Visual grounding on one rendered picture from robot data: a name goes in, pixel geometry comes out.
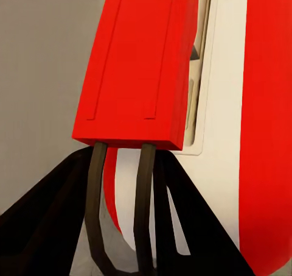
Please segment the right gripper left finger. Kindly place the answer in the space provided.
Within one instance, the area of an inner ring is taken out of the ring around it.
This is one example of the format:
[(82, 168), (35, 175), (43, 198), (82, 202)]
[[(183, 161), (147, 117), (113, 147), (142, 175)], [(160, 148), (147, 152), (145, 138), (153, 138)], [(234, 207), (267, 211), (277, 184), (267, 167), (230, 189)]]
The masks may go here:
[(69, 276), (93, 150), (70, 154), (0, 215), (0, 276)]

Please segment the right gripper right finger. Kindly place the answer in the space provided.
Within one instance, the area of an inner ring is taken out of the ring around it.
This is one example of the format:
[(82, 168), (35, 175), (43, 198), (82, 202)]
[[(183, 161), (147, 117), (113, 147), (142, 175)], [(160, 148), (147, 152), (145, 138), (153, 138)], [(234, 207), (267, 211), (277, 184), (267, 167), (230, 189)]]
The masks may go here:
[[(169, 187), (191, 255), (176, 250)], [(153, 165), (157, 276), (256, 276), (169, 150)]]

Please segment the radio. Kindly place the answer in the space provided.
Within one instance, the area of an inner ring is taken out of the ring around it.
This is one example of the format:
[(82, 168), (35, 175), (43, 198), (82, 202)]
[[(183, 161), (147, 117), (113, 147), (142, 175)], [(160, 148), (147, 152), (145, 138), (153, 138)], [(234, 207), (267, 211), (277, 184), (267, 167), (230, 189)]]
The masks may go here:
[[(153, 165), (169, 150), (255, 276), (292, 258), (292, 0), (106, 0), (72, 138), (103, 276), (157, 276)], [(137, 254), (117, 270), (100, 195)], [(176, 250), (191, 255), (167, 187)]]

